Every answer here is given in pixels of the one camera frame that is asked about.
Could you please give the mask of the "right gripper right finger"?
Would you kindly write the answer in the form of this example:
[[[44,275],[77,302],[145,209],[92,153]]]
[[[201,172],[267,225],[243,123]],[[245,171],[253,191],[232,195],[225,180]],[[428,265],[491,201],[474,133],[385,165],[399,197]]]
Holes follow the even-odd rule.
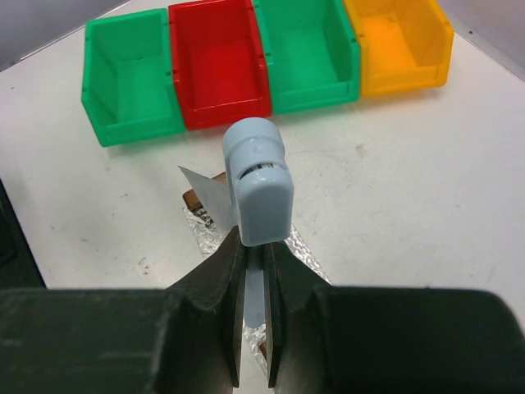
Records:
[[[267,378],[277,393],[521,393],[524,335],[488,291],[333,286],[263,252]]]

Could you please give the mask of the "white toothpaste tube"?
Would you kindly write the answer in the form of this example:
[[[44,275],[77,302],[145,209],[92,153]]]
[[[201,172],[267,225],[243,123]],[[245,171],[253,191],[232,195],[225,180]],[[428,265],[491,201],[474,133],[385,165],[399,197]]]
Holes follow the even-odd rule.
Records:
[[[237,225],[227,183],[205,177],[182,166],[179,166],[179,169],[217,227],[228,232]]]

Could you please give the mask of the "clear glass tray wooden handles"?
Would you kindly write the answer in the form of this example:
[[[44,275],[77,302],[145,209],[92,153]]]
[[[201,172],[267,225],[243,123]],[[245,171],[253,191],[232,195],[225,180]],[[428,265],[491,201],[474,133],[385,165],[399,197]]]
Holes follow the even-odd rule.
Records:
[[[194,233],[201,255],[206,259],[214,254],[226,237],[226,233],[217,229],[215,222],[209,216],[208,211],[200,202],[193,189],[187,190],[182,199],[186,207],[183,209],[185,218],[190,229]],[[313,270],[326,282],[331,280],[324,272],[313,252],[308,248],[303,237],[291,227],[290,236],[285,240],[286,245],[293,255]],[[267,350],[266,350],[266,324],[265,317],[260,318],[262,322],[255,325],[243,325],[244,339],[247,341],[253,357],[267,374]]]

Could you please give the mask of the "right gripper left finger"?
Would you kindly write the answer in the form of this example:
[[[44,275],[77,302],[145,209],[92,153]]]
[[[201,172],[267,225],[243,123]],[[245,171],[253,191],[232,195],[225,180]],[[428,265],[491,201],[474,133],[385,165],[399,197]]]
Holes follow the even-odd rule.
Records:
[[[163,290],[1,294],[4,393],[230,393],[240,384],[246,250],[232,229]]]

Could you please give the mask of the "white toothbrush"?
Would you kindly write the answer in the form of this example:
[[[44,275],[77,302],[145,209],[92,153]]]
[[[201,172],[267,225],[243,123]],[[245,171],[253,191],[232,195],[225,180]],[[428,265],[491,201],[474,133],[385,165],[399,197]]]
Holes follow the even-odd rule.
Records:
[[[266,118],[234,123],[224,135],[223,153],[232,208],[247,248],[244,322],[258,328],[265,323],[263,246],[290,235],[294,183],[281,134]]]

